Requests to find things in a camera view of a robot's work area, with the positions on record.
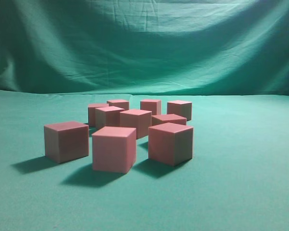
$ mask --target table surface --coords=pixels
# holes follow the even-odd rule
[[[147,98],[163,113],[167,101],[193,102],[192,160],[148,160],[148,137],[126,175],[92,171],[91,148],[60,165],[44,157],[44,124],[87,123],[89,103]],[[0,231],[24,230],[289,231],[289,96],[0,91]]]

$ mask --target cube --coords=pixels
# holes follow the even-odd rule
[[[167,114],[176,114],[183,116],[187,121],[191,120],[192,102],[175,100],[169,101],[167,105]]]
[[[95,127],[95,109],[108,106],[108,103],[90,103],[88,105],[88,125],[90,127]]]
[[[166,115],[152,115],[152,125],[164,124],[164,123],[174,123],[186,125],[187,119],[185,117],[175,115],[175,114],[166,114]]]
[[[127,100],[108,100],[109,106],[116,106],[123,108],[124,110],[129,110],[129,101]]]
[[[45,156],[63,163],[88,156],[88,125],[70,121],[44,125]]]
[[[92,135],[93,170],[127,173],[136,161],[136,129],[103,127]]]
[[[136,128],[137,139],[145,137],[151,126],[151,111],[131,109],[120,113],[120,126]]]
[[[162,113],[162,101],[161,100],[141,100],[140,109],[146,111],[152,111],[152,115],[160,115]]]
[[[176,166],[192,159],[193,127],[165,123],[149,127],[149,158]]]
[[[118,127],[120,126],[120,112],[123,108],[109,106],[99,107],[95,109],[95,127],[101,129],[104,126]]]

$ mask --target cube top face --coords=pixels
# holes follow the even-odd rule
[[[161,102],[161,100],[150,100],[150,99],[146,99],[146,100],[141,100],[141,102],[158,103],[158,102]]]
[[[74,129],[74,128],[88,127],[88,125],[79,123],[76,121],[69,121],[69,122],[63,122],[63,123],[57,123],[57,124],[46,124],[44,125],[44,127],[50,128],[55,131],[64,131],[64,130],[69,130],[69,129]]]
[[[176,114],[166,114],[166,115],[152,115],[152,117],[162,120],[162,121],[167,121],[167,120],[175,120],[175,119],[186,119],[185,117],[176,115]]]
[[[90,103],[88,108],[109,107],[108,103]]]
[[[124,103],[128,102],[127,100],[107,100],[107,103]]]
[[[130,115],[136,115],[136,116],[140,116],[140,115],[144,115],[144,114],[149,114],[152,113],[151,111],[146,111],[146,110],[140,110],[140,109],[130,109],[127,111],[123,111],[121,112],[122,114],[130,114]]]
[[[124,109],[116,106],[109,106],[109,107],[99,107],[96,108],[96,110],[100,110],[103,112],[113,112],[113,111],[123,111]]]
[[[190,101],[183,101],[183,100],[174,100],[174,101],[169,101],[168,103],[187,104],[187,103],[192,103],[192,102],[190,102]]]
[[[104,137],[128,137],[133,132],[135,128],[122,128],[122,127],[103,127],[102,129],[94,132],[93,137],[104,136]]]
[[[149,127],[149,129],[157,129],[157,130],[170,132],[170,133],[178,133],[178,132],[182,132],[188,129],[193,129],[193,127],[187,126],[187,125],[181,125],[181,124],[174,124],[174,123],[164,123],[164,124],[151,126]]]

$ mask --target cube side face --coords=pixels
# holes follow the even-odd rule
[[[90,127],[95,127],[95,108],[88,107],[88,125]]]
[[[120,113],[120,127],[137,128],[138,127],[137,115]]]
[[[93,170],[126,173],[126,138],[93,134],[92,139]]]
[[[60,163],[88,156],[88,126],[59,132]]]
[[[158,125],[158,124],[161,124],[162,121],[158,118],[155,118],[152,116],[152,126],[155,126],[155,125]]]
[[[181,116],[185,117],[187,121],[192,118],[192,103],[186,103],[181,105]]]
[[[120,126],[120,112],[122,110],[105,112],[105,126],[119,127]]]
[[[136,135],[136,130],[134,130],[127,138],[127,153],[126,153],[126,168],[125,168],[125,173],[127,173],[134,163],[136,162],[137,159],[137,135]]]
[[[151,111],[152,115],[160,115],[162,110],[161,101],[158,102],[140,102],[140,109]]]
[[[95,109],[95,127],[96,129],[101,129],[105,126],[106,114],[104,111]]]
[[[44,126],[45,156],[60,163],[58,132]]]
[[[162,114],[162,101],[159,100],[157,102],[157,111],[156,111],[156,115],[161,115]]]
[[[149,127],[152,125],[151,112],[138,116],[137,139],[149,134]]]
[[[169,121],[170,123],[174,123],[174,124],[181,124],[181,125],[186,125],[187,123],[187,119],[183,118],[183,119],[174,119],[172,121]]]
[[[192,159],[193,128],[175,134],[174,165]]]
[[[173,166],[174,134],[149,128],[149,159]]]
[[[167,114],[175,114],[181,116],[181,105],[177,103],[169,103],[167,104]]]

